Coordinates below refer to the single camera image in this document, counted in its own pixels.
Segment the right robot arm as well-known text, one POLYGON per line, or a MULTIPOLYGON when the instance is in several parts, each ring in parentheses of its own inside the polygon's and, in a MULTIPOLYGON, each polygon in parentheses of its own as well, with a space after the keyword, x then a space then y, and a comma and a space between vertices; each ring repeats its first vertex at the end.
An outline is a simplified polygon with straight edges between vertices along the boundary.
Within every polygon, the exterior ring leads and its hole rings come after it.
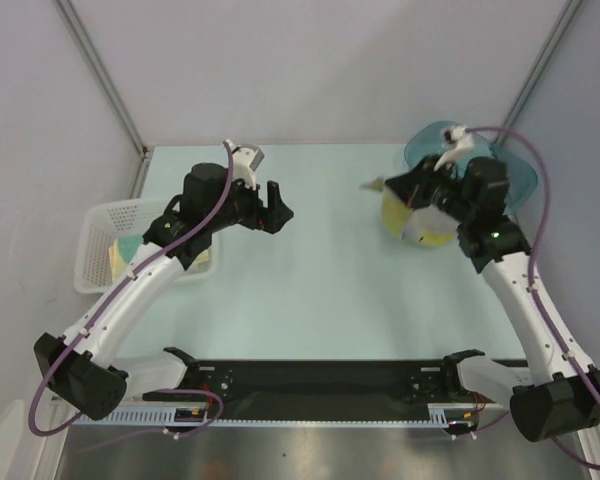
POLYGON ((491 157, 469 161, 462 176, 433 156, 385 180, 384 188, 413 211, 434 207, 458 223, 463 254, 500 301, 522 345, 530 382, 476 350, 450 356, 443 395, 464 401, 481 393, 505 407, 531 442, 600 423, 600 369, 573 339, 536 272, 533 249, 505 213, 507 166, 491 157))

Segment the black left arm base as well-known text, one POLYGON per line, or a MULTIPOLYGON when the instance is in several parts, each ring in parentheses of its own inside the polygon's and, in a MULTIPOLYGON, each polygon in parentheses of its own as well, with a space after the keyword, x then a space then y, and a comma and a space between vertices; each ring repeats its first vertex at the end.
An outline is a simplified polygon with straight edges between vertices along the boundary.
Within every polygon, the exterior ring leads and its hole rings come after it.
POLYGON ((184 390, 205 390, 219 395, 223 400, 227 399, 233 383, 233 372, 227 368, 203 364, 191 355, 176 347, 167 347, 165 352, 181 360, 187 367, 184 377, 177 387, 175 393, 160 393, 153 391, 145 393, 145 401, 161 402, 194 402, 208 401, 213 399, 199 394, 184 393, 184 390))

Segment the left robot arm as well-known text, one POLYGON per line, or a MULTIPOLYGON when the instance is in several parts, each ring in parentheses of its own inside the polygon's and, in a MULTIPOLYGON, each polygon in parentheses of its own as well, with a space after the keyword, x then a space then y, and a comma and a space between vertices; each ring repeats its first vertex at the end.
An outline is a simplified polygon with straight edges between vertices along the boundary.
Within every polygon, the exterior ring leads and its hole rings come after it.
POLYGON ((134 260, 75 325, 61 336, 43 334, 34 345, 46 387, 92 420, 101 420, 132 396, 167 390, 179 400, 194 397, 199 374, 192 357, 175 347, 119 364, 117 354, 153 301, 207 250, 215 233, 238 225, 278 233, 293 216, 279 185, 267 197, 214 163, 195 165, 143 235, 134 260))

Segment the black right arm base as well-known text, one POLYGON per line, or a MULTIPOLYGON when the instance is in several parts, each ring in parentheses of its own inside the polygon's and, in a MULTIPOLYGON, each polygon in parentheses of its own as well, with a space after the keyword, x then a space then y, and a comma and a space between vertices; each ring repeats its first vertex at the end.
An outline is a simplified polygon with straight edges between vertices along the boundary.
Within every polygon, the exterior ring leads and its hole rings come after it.
POLYGON ((475 392, 467 390, 461 384, 458 365, 463 360, 484 356, 485 353, 477 349, 463 350, 444 356, 437 371, 421 370, 418 376, 411 378, 411 396, 425 399, 444 397, 449 402, 473 399, 475 392))

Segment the green towel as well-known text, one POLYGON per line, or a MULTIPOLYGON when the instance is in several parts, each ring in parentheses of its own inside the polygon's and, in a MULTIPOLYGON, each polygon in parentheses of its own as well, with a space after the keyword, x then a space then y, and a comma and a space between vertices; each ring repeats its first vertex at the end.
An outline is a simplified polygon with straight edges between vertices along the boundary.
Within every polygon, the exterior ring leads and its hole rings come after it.
POLYGON ((116 253, 121 257, 121 259, 129 264, 138 248, 143 244, 143 237, 141 234, 135 235, 126 235, 117 238, 114 242, 114 248, 116 253))

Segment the grey yellow towel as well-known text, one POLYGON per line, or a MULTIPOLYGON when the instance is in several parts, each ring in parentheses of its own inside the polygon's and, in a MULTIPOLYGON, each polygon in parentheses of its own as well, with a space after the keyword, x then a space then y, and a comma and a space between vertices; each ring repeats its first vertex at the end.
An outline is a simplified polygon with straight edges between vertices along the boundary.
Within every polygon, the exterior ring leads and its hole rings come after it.
POLYGON ((361 184, 360 189, 381 197, 381 223, 392 237, 427 248, 442 247, 456 238, 455 220, 433 206, 408 208, 384 183, 384 177, 377 177, 361 184))

